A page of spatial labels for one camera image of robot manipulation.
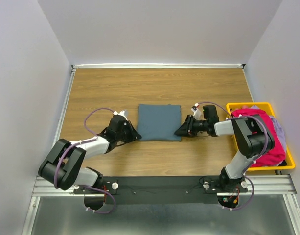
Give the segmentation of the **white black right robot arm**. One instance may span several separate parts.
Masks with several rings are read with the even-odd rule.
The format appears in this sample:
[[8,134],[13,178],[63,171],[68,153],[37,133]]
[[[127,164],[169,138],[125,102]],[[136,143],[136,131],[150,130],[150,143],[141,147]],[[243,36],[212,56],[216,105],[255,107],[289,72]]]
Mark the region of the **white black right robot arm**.
[[234,136],[237,152],[231,162],[223,167],[219,176],[200,179],[206,193],[233,192],[235,188],[246,191],[245,173],[256,161],[275,146],[275,139],[259,115],[228,117],[220,121],[214,103],[199,109],[196,103],[184,123],[175,131],[180,137],[196,137],[206,132],[212,137]]

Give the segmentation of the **teal blue t-shirt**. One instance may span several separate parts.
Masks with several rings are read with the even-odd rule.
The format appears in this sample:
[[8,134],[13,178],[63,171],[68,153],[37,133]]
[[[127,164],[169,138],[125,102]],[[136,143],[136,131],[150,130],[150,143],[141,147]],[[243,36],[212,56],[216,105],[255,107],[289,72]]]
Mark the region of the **teal blue t-shirt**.
[[174,134],[181,124],[180,105],[138,106],[137,132],[141,135],[141,141],[181,141],[182,138]]

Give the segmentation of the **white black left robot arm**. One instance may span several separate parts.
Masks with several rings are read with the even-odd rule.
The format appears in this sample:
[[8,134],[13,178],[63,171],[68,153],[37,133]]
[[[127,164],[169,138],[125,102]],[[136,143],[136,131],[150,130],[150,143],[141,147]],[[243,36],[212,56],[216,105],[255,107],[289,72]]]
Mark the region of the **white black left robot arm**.
[[140,139],[141,135],[126,116],[113,115],[109,125],[90,139],[59,139],[39,167],[38,175],[56,189],[85,186],[90,193],[97,193],[103,187],[103,175],[90,167],[82,168],[83,161]]

